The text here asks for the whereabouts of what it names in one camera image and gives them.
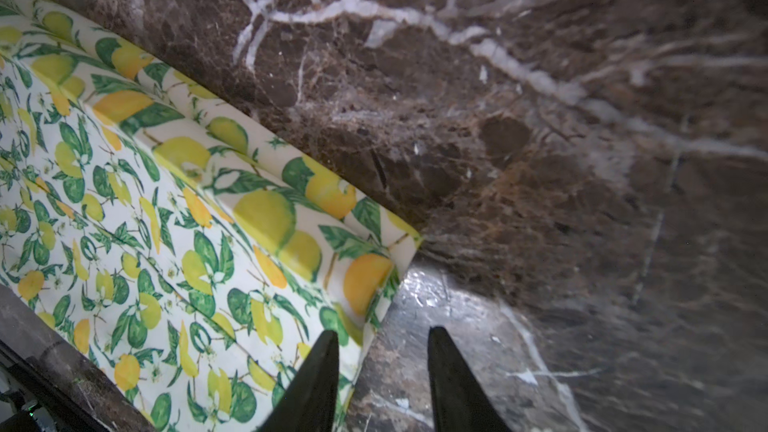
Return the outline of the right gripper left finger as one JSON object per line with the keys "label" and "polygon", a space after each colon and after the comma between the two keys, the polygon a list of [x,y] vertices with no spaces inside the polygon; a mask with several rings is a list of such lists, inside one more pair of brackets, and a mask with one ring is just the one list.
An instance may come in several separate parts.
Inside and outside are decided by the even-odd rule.
{"label": "right gripper left finger", "polygon": [[338,381],[338,335],[326,330],[259,431],[332,431]]}

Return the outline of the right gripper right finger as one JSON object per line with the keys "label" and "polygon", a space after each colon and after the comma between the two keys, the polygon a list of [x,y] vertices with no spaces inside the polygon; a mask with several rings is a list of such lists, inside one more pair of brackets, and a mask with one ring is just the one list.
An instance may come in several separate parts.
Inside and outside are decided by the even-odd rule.
{"label": "right gripper right finger", "polygon": [[444,327],[429,330],[427,349],[434,430],[509,432]]}

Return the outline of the lemon print skirt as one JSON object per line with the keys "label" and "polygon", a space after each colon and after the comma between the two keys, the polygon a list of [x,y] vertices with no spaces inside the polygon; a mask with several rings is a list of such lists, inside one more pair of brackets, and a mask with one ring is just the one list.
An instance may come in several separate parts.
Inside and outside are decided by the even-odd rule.
{"label": "lemon print skirt", "polygon": [[203,86],[1,0],[1,282],[159,431],[252,431],[326,331],[340,427],[421,238]]}

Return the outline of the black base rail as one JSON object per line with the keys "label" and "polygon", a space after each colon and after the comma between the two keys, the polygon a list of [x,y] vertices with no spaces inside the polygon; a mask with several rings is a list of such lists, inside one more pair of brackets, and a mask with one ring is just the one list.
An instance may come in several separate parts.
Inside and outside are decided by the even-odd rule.
{"label": "black base rail", "polygon": [[104,431],[104,427],[2,342],[1,430]]}

